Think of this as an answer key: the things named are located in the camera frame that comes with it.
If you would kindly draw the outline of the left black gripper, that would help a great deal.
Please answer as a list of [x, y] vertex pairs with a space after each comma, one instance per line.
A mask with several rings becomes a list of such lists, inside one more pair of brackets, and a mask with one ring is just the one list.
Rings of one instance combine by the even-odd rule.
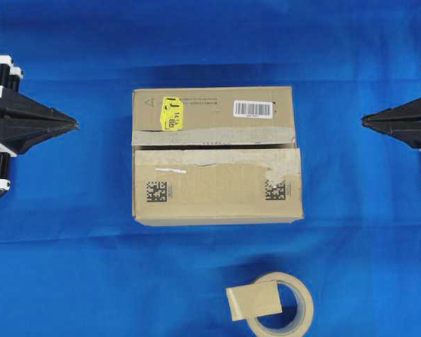
[[18, 93], [21, 68], [9, 55], [0, 55], [0, 198], [11, 187], [11, 159], [45, 140], [77, 130], [76, 119]]

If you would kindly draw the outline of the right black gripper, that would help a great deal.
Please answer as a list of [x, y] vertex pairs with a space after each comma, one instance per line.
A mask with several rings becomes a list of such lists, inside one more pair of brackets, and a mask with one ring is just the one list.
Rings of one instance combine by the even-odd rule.
[[421, 98], [361, 119], [362, 125], [421, 150]]

